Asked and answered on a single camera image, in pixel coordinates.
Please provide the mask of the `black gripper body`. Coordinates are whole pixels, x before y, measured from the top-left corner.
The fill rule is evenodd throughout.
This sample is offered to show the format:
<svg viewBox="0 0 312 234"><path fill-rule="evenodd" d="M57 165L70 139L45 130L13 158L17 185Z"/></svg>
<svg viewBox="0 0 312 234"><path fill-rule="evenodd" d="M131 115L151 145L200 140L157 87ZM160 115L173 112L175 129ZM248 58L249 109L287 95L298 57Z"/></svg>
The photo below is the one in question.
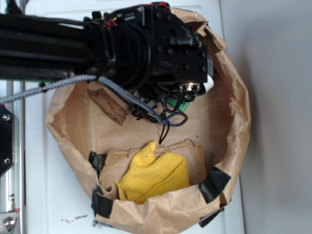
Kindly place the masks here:
<svg viewBox="0 0 312 234"><path fill-rule="evenodd" d="M149 82L166 91L206 94L214 85L207 46L167 3L152 2L142 8L144 27L152 38Z"/></svg>

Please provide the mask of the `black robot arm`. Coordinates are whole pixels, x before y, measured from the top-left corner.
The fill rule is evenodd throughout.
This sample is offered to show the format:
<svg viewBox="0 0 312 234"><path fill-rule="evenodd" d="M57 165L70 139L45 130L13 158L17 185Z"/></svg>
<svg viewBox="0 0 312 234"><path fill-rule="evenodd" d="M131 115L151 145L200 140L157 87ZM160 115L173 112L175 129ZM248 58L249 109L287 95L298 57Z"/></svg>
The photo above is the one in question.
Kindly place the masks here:
<svg viewBox="0 0 312 234"><path fill-rule="evenodd" d="M104 76L123 89L158 85L201 96L211 88L207 46L165 2L82 21L27 16L9 0L0 16L0 77L56 81Z"/></svg>

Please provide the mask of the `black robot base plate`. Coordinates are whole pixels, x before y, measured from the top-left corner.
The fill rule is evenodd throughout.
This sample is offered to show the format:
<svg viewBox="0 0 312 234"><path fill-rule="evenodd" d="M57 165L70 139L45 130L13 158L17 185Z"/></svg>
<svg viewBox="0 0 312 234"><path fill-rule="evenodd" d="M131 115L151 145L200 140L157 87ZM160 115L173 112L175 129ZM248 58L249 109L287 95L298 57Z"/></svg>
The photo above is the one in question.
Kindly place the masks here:
<svg viewBox="0 0 312 234"><path fill-rule="evenodd" d="M0 105L0 177L2 178L15 163L14 116Z"/></svg>

